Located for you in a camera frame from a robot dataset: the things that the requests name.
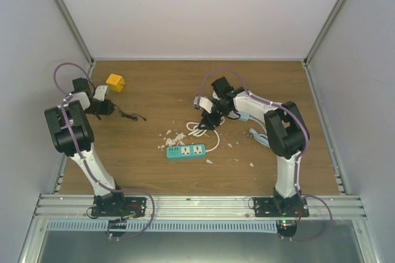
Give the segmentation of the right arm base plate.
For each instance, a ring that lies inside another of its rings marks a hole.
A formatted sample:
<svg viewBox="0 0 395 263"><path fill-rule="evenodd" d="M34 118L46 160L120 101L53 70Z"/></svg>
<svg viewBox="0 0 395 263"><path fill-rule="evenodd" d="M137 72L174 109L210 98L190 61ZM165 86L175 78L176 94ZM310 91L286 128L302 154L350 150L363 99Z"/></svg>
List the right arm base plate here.
<svg viewBox="0 0 395 263"><path fill-rule="evenodd" d="M278 217L285 218L298 218L308 217L309 208L307 201L295 195L291 198L282 198L281 196L273 197L252 197L251 208L254 210L256 217Z"/></svg>

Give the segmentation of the teal power strip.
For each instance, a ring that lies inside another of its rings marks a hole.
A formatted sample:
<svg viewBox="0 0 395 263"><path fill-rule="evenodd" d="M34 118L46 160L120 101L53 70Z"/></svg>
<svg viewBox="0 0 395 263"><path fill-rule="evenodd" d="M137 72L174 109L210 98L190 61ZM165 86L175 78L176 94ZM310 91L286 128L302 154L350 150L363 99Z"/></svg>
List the teal power strip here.
<svg viewBox="0 0 395 263"><path fill-rule="evenodd" d="M204 144L191 144L183 146L171 146L166 149L166 157L170 160L192 159L206 155Z"/></svg>

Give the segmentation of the yellow cube socket adapter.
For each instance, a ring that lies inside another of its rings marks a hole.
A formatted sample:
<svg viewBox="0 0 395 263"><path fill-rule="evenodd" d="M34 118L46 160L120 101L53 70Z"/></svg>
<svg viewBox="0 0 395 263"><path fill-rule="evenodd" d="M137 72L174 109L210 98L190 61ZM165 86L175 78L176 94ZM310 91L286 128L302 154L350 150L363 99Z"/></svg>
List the yellow cube socket adapter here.
<svg viewBox="0 0 395 263"><path fill-rule="evenodd" d="M111 73L106 80L106 85L110 90L120 93L125 86L125 80L121 75Z"/></svg>

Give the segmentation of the light blue power strip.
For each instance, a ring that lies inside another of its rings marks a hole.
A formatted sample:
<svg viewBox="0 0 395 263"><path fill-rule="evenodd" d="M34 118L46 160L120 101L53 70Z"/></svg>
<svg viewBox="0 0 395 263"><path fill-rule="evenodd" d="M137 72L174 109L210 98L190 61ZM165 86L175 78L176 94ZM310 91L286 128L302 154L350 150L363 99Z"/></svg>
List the light blue power strip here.
<svg viewBox="0 0 395 263"><path fill-rule="evenodd" d="M242 122L247 122L250 118L250 115L246 112L239 112L238 120Z"/></svg>

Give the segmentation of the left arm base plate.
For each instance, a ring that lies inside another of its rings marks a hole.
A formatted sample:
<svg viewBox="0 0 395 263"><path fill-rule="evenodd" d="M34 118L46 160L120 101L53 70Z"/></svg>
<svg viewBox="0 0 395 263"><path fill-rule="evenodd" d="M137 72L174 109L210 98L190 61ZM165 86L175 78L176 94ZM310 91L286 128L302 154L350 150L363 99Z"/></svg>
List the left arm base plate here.
<svg viewBox="0 0 395 263"><path fill-rule="evenodd" d="M133 219L145 216L147 198L113 196L95 196L93 205L86 210L91 219L99 217L120 217Z"/></svg>

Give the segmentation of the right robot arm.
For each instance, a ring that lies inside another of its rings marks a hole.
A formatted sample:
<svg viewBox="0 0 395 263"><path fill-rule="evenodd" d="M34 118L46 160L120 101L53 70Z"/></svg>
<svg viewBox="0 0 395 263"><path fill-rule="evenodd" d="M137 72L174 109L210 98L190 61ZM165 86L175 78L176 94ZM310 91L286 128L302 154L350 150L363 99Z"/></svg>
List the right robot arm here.
<svg viewBox="0 0 395 263"><path fill-rule="evenodd" d="M265 125L269 148L276 155L277 180L273 190L273 209L286 217L301 202L299 169L309 147L309 132L297 105L269 101L240 87L233 88L225 77L214 81L215 98L196 96L194 107L202 109L199 129L215 130L225 116L247 114Z"/></svg>

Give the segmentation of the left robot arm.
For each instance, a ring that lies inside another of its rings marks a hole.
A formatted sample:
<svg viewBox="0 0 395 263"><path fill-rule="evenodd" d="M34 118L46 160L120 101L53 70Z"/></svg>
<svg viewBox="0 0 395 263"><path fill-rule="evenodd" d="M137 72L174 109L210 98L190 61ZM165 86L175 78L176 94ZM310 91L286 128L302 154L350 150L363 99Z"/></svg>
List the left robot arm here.
<svg viewBox="0 0 395 263"><path fill-rule="evenodd" d="M94 148L94 133L87 119L113 114L114 103L106 98L107 86L91 90L86 78L72 81L73 91L44 116L55 149L73 160L83 171L94 190L92 216L120 216L127 210L127 200L117 182L104 168Z"/></svg>

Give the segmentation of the black power adapter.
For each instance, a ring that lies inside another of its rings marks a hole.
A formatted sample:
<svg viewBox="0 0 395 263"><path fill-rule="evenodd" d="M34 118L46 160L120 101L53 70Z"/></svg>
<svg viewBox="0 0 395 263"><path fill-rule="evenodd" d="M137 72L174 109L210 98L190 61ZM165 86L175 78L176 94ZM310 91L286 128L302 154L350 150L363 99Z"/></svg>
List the black power adapter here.
<svg viewBox="0 0 395 263"><path fill-rule="evenodd" d="M114 103L110 99L105 99L102 102L102 114L111 115L115 110Z"/></svg>

